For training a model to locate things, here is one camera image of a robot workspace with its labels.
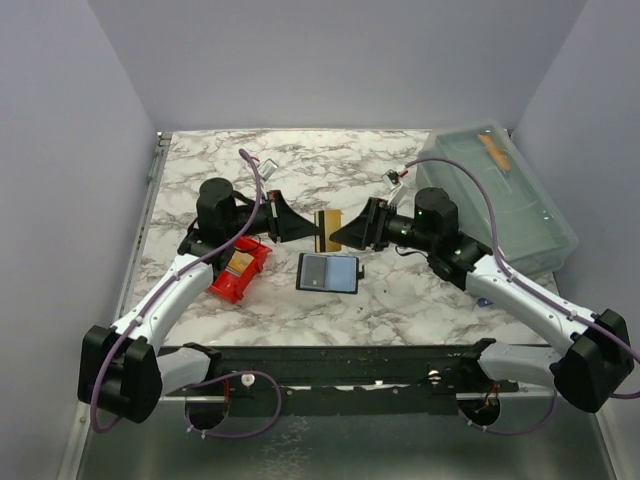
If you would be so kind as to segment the yellow credit card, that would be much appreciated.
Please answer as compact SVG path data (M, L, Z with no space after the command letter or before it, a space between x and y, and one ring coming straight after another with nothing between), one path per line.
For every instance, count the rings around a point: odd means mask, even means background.
M319 229L315 237L316 253L335 253L342 250L339 243L333 242L331 235L342 225L342 212L337 209L318 210L314 213L314 222Z

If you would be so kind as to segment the dark grey credit card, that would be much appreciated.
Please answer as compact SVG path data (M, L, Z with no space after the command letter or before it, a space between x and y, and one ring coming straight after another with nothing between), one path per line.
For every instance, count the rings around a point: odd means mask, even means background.
M327 259L306 255L303 258L301 286L308 289L324 289L326 286Z

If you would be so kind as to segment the black leather card holder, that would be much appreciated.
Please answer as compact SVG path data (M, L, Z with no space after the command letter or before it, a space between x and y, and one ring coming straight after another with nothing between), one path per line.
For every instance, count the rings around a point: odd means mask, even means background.
M303 258L306 255L323 256L327 259L326 286L324 289L308 289L301 286ZM296 289L310 292L357 294L359 281L365 276L364 266L354 256L301 253L298 260Z

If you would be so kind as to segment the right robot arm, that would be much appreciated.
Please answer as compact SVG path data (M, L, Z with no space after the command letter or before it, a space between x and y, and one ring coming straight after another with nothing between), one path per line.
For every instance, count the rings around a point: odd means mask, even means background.
M634 369L620 314L580 307L508 266L497 250L460 230L457 205L440 188L419 190L410 217L370 198L330 239L358 250L381 251L391 244L419 250L440 279L489 299L547 342L537 352L489 341L460 367L461 382L471 391L495 380L520 381L554 388L574 407L595 413Z

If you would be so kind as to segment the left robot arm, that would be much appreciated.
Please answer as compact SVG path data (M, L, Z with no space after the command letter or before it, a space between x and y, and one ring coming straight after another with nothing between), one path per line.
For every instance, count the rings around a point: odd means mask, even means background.
M95 325L81 344L77 398L135 423L145 421L170 391L158 360L167 334L186 308L225 270L243 236L285 243L316 236L318 227L296 213L278 190L249 200L224 178L199 188L196 218L169 270L129 313L109 327Z

